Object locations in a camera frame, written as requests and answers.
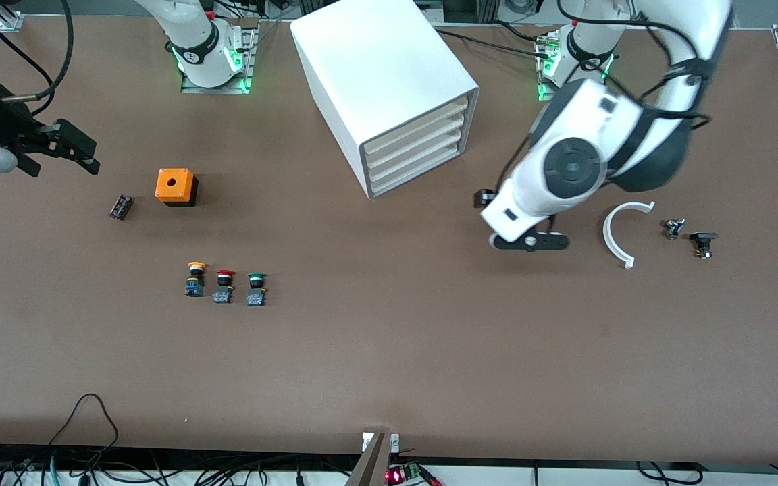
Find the white plastic drawer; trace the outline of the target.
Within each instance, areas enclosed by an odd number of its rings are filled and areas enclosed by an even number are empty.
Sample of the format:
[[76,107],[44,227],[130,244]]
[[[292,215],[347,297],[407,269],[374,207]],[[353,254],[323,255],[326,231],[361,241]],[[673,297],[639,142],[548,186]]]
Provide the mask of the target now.
[[458,142],[424,147],[411,155],[398,155],[380,160],[369,169],[371,197],[382,196],[435,169],[458,155]]
[[421,139],[399,140],[367,155],[371,185],[393,184],[395,179],[420,174],[427,166],[457,153],[462,132],[438,130]]
[[413,144],[407,144],[404,147],[400,148],[399,150],[395,150],[392,152],[380,151],[377,154],[365,154],[365,163],[367,164],[368,168],[373,168],[374,166],[377,165],[377,163],[379,163],[380,160],[386,160],[386,158],[388,157],[394,157],[394,156],[405,154],[408,151],[413,150],[414,148],[419,147],[420,145],[423,145],[424,142],[428,142],[433,138],[435,138],[436,136],[441,136],[442,134],[445,133],[450,133],[450,132],[447,130],[447,132],[444,133],[427,136],[427,138],[424,139],[423,141],[414,142]]
[[461,97],[441,108],[426,113],[411,122],[377,136],[364,145],[365,154],[377,154],[380,151],[395,151],[407,144],[423,141],[427,136],[458,130],[463,124],[469,108],[469,99]]

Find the orange button box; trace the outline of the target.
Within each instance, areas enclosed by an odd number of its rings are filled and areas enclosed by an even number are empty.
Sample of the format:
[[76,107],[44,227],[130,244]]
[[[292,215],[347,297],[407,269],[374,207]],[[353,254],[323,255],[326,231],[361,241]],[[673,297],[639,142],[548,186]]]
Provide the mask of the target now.
[[161,168],[155,180],[155,199],[168,207],[197,205],[199,179],[187,168]]

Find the yellow push button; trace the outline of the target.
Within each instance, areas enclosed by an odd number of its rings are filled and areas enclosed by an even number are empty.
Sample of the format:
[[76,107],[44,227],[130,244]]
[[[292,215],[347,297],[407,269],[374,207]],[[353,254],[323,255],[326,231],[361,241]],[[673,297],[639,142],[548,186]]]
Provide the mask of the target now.
[[195,296],[195,298],[204,296],[206,268],[207,265],[203,262],[189,262],[188,277],[186,278],[184,287],[184,294],[186,296]]

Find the white drawer cabinet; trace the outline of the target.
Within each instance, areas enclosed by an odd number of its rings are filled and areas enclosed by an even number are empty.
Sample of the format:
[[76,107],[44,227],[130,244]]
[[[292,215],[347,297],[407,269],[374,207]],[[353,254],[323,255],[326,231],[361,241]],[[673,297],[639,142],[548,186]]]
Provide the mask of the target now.
[[466,150],[479,86],[414,0],[337,0],[290,31],[316,107],[367,198],[377,197],[365,143],[461,97],[469,108],[456,157]]

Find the red push button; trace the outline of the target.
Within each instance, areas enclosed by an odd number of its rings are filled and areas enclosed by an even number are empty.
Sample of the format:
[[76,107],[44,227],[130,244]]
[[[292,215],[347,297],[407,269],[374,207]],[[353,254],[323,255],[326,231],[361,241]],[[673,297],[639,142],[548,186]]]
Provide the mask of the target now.
[[214,304],[231,304],[234,293],[234,272],[228,269],[217,271],[217,286],[212,295]]

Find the circuit board with red light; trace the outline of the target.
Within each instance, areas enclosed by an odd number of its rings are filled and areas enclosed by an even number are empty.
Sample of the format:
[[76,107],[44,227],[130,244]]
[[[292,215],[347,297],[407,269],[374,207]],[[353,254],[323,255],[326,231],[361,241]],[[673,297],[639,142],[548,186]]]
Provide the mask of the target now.
[[385,486],[444,486],[444,484],[418,462],[405,462],[391,466],[386,471]]

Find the white semicircular bracket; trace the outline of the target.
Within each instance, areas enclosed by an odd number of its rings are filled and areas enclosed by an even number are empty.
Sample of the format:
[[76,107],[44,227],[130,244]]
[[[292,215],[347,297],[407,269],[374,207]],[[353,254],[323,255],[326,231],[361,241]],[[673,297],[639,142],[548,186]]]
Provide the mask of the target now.
[[615,240],[612,225],[615,218],[615,215],[617,213],[627,211],[627,210],[633,210],[640,213],[650,213],[656,206],[655,202],[648,202],[648,203],[642,203],[642,202],[625,202],[623,204],[617,205],[614,207],[614,209],[611,210],[611,212],[608,213],[608,215],[605,217],[603,224],[602,224],[602,237],[603,241],[608,249],[608,251],[619,261],[623,262],[623,268],[624,269],[632,269],[635,267],[635,257],[630,255],[629,253],[626,253],[621,249],[621,247],[617,244],[617,241]]

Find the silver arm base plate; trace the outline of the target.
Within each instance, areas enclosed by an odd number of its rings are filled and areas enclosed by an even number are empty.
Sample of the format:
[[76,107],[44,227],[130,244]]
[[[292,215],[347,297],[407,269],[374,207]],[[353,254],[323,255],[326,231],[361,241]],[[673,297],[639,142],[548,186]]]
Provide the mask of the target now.
[[546,102],[559,89],[559,81],[555,78],[561,58],[558,31],[537,36],[534,43],[534,53],[538,55],[536,61],[538,100]]
[[181,91],[247,95],[253,83],[259,27],[242,28],[223,19],[211,24],[206,49],[172,49],[181,73]]

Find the black knob switch component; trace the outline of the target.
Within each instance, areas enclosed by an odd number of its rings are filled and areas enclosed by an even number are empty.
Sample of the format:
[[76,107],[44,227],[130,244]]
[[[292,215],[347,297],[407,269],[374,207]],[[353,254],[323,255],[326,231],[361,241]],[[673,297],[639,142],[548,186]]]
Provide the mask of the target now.
[[700,259],[711,257],[711,242],[719,237],[717,233],[696,232],[689,235],[689,240],[694,243],[695,255]]

